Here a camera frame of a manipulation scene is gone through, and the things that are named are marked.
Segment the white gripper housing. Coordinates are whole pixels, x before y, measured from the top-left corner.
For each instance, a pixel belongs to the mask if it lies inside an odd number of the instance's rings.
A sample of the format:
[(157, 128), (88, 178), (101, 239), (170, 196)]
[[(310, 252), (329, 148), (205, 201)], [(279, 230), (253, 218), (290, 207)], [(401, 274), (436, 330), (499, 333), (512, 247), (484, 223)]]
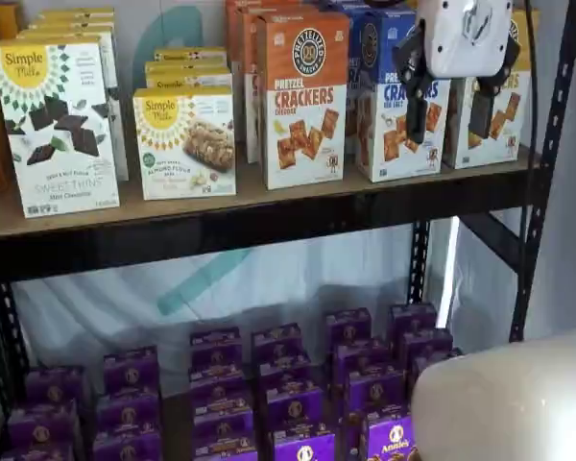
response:
[(508, 80), (520, 45), (509, 36), (512, 3), (499, 0), (419, 1), (417, 23), (393, 47), (407, 97), (406, 133), (421, 144), (426, 96), (434, 77), (477, 77), (468, 130), (489, 136), (494, 99)]

